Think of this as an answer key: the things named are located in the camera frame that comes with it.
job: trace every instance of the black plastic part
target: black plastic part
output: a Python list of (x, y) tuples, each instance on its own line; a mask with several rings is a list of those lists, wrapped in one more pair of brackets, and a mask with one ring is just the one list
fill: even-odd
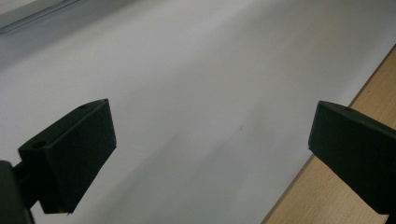
[(21, 190), (21, 196), (26, 208), (31, 208), (38, 200), (40, 185), (34, 177), (29, 175), (23, 162), (20, 162), (13, 168), (14, 175), (17, 178)]
[(33, 224), (29, 208), (21, 196), (18, 181), (8, 161), (0, 161), (0, 223)]
[(396, 224), (396, 218), (393, 214), (390, 214), (390, 216), (387, 219), (387, 222), (385, 224)]
[(108, 100), (82, 105), (23, 146), (25, 171), (47, 214), (72, 213), (116, 148)]
[(351, 108), (319, 102), (309, 148), (377, 213), (395, 213), (396, 131)]

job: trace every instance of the wooden table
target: wooden table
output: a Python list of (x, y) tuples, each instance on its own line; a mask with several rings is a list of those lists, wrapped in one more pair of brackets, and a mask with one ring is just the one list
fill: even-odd
[[(396, 46), (379, 65), (350, 107), (396, 129)], [(330, 168), (312, 156), (262, 222), (385, 223)]]

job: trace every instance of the white surface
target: white surface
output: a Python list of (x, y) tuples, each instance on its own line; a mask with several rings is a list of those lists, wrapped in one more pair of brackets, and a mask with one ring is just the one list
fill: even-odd
[(109, 98), (118, 148), (73, 215), (36, 223), (260, 223), (396, 42), (396, 3), (84, 0), (0, 36), (0, 156)]

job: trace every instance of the light wood grain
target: light wood grain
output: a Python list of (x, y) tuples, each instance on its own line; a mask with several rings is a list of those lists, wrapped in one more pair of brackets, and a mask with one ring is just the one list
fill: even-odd
[[(350, 105), (396, 129), (396, 49), (389, 53)], [(385, 223), (322, 161), (312, 156), (262, 224)]]

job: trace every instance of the white paper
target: white paper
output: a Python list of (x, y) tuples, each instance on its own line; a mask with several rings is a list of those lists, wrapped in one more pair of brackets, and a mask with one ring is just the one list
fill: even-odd
[(80, 1), (0, 36), (0, 158), (108, 98), (118, 147), (36, 223), (260, 223), (317, 101), (348, 105), (395, 42), (390, 0)]

